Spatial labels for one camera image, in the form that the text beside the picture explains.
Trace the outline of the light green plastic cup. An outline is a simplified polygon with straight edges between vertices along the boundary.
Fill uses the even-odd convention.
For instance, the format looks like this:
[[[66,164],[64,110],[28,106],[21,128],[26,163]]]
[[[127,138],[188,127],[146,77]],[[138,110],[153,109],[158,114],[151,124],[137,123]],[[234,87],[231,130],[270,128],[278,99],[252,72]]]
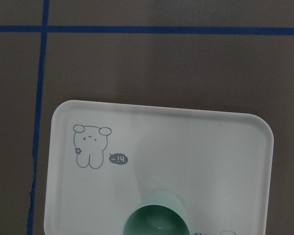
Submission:
[[[123,235],[190,235],[181,200],[167,190],[149,194],[128,216]]]

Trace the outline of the cream rabbit tray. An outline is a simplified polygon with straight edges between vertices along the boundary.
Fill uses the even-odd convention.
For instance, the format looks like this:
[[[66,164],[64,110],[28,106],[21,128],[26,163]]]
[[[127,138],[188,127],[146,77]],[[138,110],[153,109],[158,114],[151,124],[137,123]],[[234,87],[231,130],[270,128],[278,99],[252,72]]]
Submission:
[[[66,101],[51,119],[44,232],[120,235],[167,190],[193,235],[263,235],[273,143],[252,114]]]

